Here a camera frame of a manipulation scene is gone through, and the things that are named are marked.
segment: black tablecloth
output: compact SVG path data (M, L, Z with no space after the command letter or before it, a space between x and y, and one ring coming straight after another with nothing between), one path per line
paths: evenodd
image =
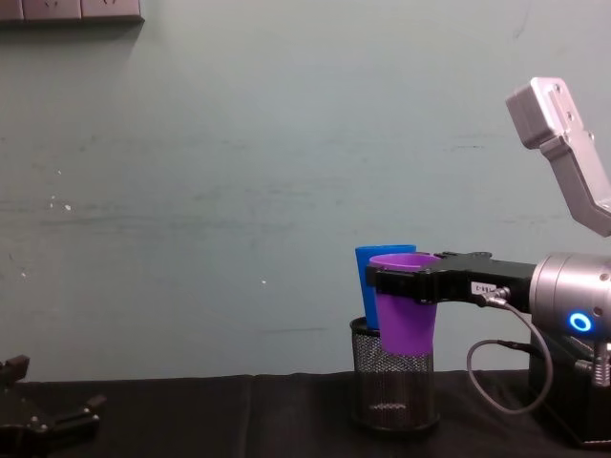
M133 382L25 384L53 412L97 393L108 405L96 440L54 457L550 457L609 456L572 448L530 415L486 405L465 372L436 374L441 422L418 442L385 439L349 419L350 374L239 376ZM482 384L517 406L524 372L484 372Z

